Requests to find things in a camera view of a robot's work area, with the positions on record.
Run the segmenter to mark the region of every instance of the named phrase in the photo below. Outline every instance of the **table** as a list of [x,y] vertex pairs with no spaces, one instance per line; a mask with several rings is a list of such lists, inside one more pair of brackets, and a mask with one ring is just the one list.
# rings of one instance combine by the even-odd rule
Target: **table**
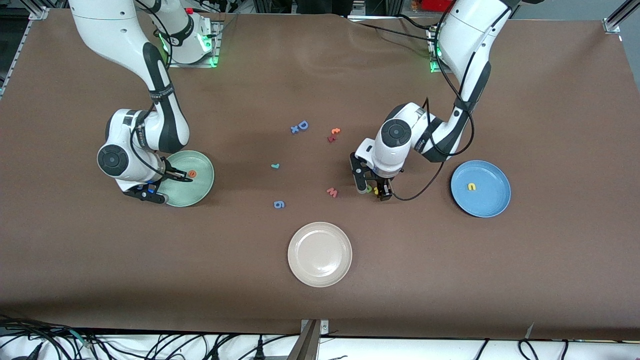
[[[356,192],[348,156],[403,102],[428,94],[449,116],[454,96],[426,53],[334,15],[240,15],[218,68],[170,71],[186,149],[216,167],[201,203],[171,208],[119,194],[99,170],[107,119],[146,108],[147,92],[51,10],[0,101],[0,310],[133,329],[285,333],[328,318],[343,335],[521,338],[535,322],[537,338],[637,338],[640,97],[618,37],[599,22],[509,21],[469,151],[417,200],[379,203]],[[498,217],[451,198],[471,159],[509,177]],[[405,168],[400,195],[437,165],[412,153]],[[353,246],[347,276],[324,289],[287,265],[291,236],[314,221]]]

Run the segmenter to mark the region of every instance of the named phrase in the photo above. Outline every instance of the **metal bracket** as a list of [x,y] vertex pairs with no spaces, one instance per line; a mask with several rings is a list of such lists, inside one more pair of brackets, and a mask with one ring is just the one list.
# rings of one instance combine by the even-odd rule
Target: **metal bracket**
[[[300,326],[300,331],[305,330],[305,326],[309,322],[308,319],[302,320],[302,325]],[[327,335],[329,333],[329,319],[321,319],[320,320],[320,335]]]
[[620,32],[620,27],[616,26],[615,28],[609,28],[609,23],[607,22],[607,18],[602,19],[602,27],[604,28],[604,32],[607,34],[617,34]]
[[44,20],[47,18],[48,14],[49,14],[49,9],[44,6],[41,6],[39,11],[31,12],[29,14],[29,20]]

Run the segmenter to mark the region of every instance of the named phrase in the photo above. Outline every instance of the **green light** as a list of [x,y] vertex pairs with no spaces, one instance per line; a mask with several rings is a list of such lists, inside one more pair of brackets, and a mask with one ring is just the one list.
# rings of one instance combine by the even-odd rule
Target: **green light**
[[160,38],[160,41],[162,41],[162,48],[168,53],[169,50],[167,49],[166,42],[164,42],[164,39],[161,36],[158,37]]
[[209,41],[208,38],[198,37],[198,40],[200,41],[200,45],[202,46],[202,50],[204,50],[207,53],[209,51],[211,51],[211,42]]
[[209,65],[211,65],[211,67],[218,67],[218,58],[218,55],[209,58]]

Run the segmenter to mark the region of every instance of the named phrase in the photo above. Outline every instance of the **plate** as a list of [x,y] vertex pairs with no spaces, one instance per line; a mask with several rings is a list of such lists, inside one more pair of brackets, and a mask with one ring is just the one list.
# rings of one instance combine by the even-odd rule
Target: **plate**
[[511,200],[511,185],[502,170],[483,160],[458,166],[451,178],[453,199],[462,210],[480,218],[502,213]]
[[168,197],[167,205],[183,208],[204,199],[213,186],[215,173],[211,161],[201,152],[193,150],[179,151],[167,157],[171,166],[185,171],[193,181],[164,180],[158,189]]
[[301,282],[325,288],[340,281],[351,266],[351,243],[328,222],[304,225],[289,243],[289,267]]

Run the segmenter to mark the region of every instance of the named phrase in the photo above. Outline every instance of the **white floor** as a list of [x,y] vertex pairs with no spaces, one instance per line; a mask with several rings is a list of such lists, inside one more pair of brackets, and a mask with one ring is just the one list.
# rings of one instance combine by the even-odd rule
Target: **white floor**
[[[185,336],[164,349],[157,360],[166,360],[178,346],[193,336]],[[274,335],[264,336],[264,340],[274,338]],[[157,342],[157,335],[135,336],[99,336],[103,341],[109,341],[115,347],[144,356]],[[186,345],[177,354],[186,360],[200,360],[211,348],[216,335],[207,335],[206,341],[195,340]],[[267,356],[286,356],[291,351],[297,337],[284,338],[274,341],[264,347]],[[7,339],[1,338],[0,346]],[[253,349],[257,344],[257,335],[242,335],[224,344],[220,350],[220,360],[239,360],[239,358]],[[19,356],[28,356],[40,340],[19,338],[7,346],[0,348],[0,359],[11,360]],[[384,339],[322,339],[318,360],[332,360],[346,356],[346,360],[376,360],[376,359],[429,359],[429,360],[472,360],[475,359],[483,340],[384,340]],[[541,360],[558,360],[564,344],[560,341],[532,341],[532,345]],[[65,348],[71,356],[74,355],[71,346]],[[83,359],[94,359],[88,349],[82,352]],[[100,360],[108,360],[105,353],[97,351]],[[525,354],[533,359],[532,354],[525,349]],[[111,351],[114,360],[133,360],[133,356]],[[173,359],[184,360],[182,356]],[[621,343],[593,343],[571,342],[566,353],[566,360],[637,360],[640,358],[639,344]],[[517,341],[490,341],[482,356],[482,360],[524,360],[518,351]],[[49,343],[45,342],[38,360],[58,360],[58,356]]]

